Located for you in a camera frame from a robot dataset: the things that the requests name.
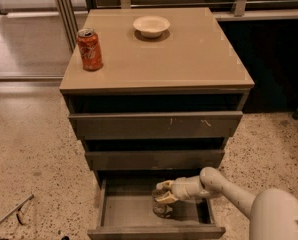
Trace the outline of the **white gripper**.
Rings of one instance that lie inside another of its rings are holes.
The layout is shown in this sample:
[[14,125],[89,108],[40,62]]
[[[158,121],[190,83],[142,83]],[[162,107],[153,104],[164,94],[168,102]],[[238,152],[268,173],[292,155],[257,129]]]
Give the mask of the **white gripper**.
[[156,184],[158,190],[171,190],[155,198],[159,204],[172,204],[178,200],[189,200],[193,197],[210,198],[211,193],[207,191],[199,176],[181,177],[176,180],[166,180]]

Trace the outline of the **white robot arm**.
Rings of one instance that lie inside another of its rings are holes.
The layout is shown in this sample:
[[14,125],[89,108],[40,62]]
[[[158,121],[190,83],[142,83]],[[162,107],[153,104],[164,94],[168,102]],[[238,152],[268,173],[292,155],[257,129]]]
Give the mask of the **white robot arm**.
[[163,194],[155,200],[164,205],[222,195],[249,220],[249,240],[298,240],[298,200],[286,191],[270,188],[253,195],[212,167],[198,176],[160,182],[156,189]]

